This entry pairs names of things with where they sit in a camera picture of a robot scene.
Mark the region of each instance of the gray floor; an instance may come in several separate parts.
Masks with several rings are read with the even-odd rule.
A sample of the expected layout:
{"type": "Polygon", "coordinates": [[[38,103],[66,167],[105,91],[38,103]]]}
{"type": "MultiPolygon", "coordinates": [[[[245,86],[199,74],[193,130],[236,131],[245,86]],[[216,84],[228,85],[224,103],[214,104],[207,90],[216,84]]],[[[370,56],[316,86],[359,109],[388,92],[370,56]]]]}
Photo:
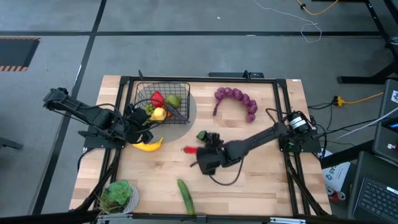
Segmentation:
{"type": "MultiPolygon", "coordinates": [[[[377,30],[363,4],[338,3],[314,17],[302,12],[292,0],[258,2],[318,22],[324,31],[377,30]]],[[[311,11],[329,4],[307,3],[311,11]]],[[[373,3],[393,34],[397,26],[386,7],[382,1],[373,3]]],[[[99,6],[100,0],[0,0],[0,30],[91,30],[99,6]]],[[[106,5],[99,30],[299,31],[302,25],[294,18],[263,10],[250,0],[113,0],[106,5]]],[[[42,98],[50,88],[72,89],[87,40],[43,37],[27,72],[0,73],[0,136],[25,144],[20,151],[0,150],[0,217],[30,212],[60,122],[60,115],[42,107],[42,98]]],[[[302,79],[309,105],[330,101],[334,95],[351,101],[379,93],[383,86],[339,85],[336,77],[370,76],[391,60],[391,53],[378,37],[324,37],[313,44],[302,37],[97,37],[78,99],[94,104],[103,75],[137,75],[141,69],[145,75],[196,77],[208,72],[264,72],[269,78],[302,79]]],[[[331,128],[375,118],[380,100],[334,109],[331,128]]],[[[327,125],[328,110],[311,114],[318,123],[327,125]]],[[[82,129],[86,127],[75,121],[68,127],[45,213],[68,210],[83,145],[77,131],[82,129]]],[[[373,133],[369,128],[341,142],[360,144],[373,133]]],[[[328,147],[336,152],[349,146],[331,143],[328,147]]]]}

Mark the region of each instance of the laptop keyboard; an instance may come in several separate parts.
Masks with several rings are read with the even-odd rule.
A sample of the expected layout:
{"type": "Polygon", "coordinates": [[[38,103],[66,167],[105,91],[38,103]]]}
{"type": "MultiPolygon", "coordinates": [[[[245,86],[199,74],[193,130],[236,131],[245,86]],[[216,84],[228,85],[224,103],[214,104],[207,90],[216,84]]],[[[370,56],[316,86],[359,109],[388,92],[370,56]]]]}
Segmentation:
{"type": "Polygon", "coordinates": [[[398,223],[398,191],[365,178],[358,205],[391,222],[398,223]]]}

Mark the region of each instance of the red bell pepper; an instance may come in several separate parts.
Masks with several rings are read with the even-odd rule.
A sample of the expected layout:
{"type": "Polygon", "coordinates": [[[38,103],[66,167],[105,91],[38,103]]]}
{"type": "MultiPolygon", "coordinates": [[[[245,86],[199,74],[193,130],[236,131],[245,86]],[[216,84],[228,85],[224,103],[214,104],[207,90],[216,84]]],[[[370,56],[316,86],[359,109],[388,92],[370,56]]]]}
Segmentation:
{"type": "Polygon", "coordinates": [[[163,98],[162,94],[160,94],[159,91],[155,91],[154,94],[150,98],[153,99],[153,100],[151,100],[151,102],[155,107],[158,108],[158,107],[162,107],[164,105],[164,98],[163,98]]]}

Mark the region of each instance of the white cable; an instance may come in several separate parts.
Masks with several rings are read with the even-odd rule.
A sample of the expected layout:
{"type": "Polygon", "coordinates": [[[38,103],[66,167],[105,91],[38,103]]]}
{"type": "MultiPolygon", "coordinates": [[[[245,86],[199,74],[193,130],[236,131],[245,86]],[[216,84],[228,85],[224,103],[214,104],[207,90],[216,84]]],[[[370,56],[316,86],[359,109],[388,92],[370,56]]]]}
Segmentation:
{"type": "Polygon", "coordinates": [[[303,27],[301,28],[301,31],[300,31],[300,32],[301,32],[301,35],[304,37],[304,40],[305,40],[307,43],[314,43],[314,42],[318,42],[319,40],[321,40],[321,38],[322,38],[322,30],[317,26],[318,23],[314,23],[314,22],[312,22],[312,21],[310,21],[310,20],[308,20],[308,19],[303,19],[303,18],[301,18],[301,17],[299,17],[299,16],[291,15],[291,14],[286,13],[286,12],[280,12],[280,11],[278,11],[278,10],[276,10],[276,9],[273,9],[273,8],[263,7],[263,6],[260,5],[256,0],[253,0],[253,1],[254,1],[258,6],[260,6],[262,9],[272,10],[272,11],[274,11],[274,12],[278,12],[278,13],[281,13],[281,14],[283,14],[283,15],[288,15],[288,16],[292,16],[292,17],[297,18],[297,19],[301,19],[301,20],[303,20],[303,21],[305,21],[305,22],[310,22],[309,24],[304,24],[303,27]],[[313,41],[308,41],[308,40],[307,40],[307,38],[306,38],[305,35],[303,34],[304,28],[305,28],[306,26],[314,26],[315,28],[317,28],[317,29],[320,31],[318,40],[313,40],[313,41]]]}
{"type": "Polygon", "coordinates": [[[379,118],[379,119],[377,119],[377,120],[375,120],[375,121],[372,121],[371,123],[369,123],[369,124],[367,124],[367,125],[365,125],[365,126],[363,126],[363,127],[360,127],[360,128],[355,129],[355,130],[352,130],[352,131],[350,131],[350,132],[348,132],[348,133],[345,133],[344,135],[342,135],[342,136],[336,138],[334,141],[336,141],[337,139],[342,138],[342,137],[344,137],[344,136],[347,136],[347,135],[349,135],[349,134],[352,134],[352,133],[354,133],[354,132],[356,132],[356,131],[362,130],[362,129],[364,129],[364,128],[366,128],[366,127],[368,127],[368,126],[370,126],[370,125],[372,125],[372,124],[374,124],[374,123],[377,123],[377,122],[379,122],[380,120],[382,120],[382,119],[384,119],[385,117],[387,117],[387,116],[389,116],[390,114],[392,114],[393,112],[395,112],[396,110],[398,110],[398,108],[393,109],[392,111],[388,112],[388,114],[382,116],[381,118],[379,118]]]}

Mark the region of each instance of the potted plant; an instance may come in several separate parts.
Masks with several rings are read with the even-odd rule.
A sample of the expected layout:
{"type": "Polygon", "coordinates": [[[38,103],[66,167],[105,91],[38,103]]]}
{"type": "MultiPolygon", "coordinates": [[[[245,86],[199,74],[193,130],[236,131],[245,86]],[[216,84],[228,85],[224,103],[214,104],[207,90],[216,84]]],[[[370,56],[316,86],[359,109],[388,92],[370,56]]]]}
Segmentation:
{"type": "Polygon", "coordinates": [[[131,213],[137,206],[137,189],[126,180],[113,182],[105,188],[99,198],[100,208],[106,214],[131,213]]]}

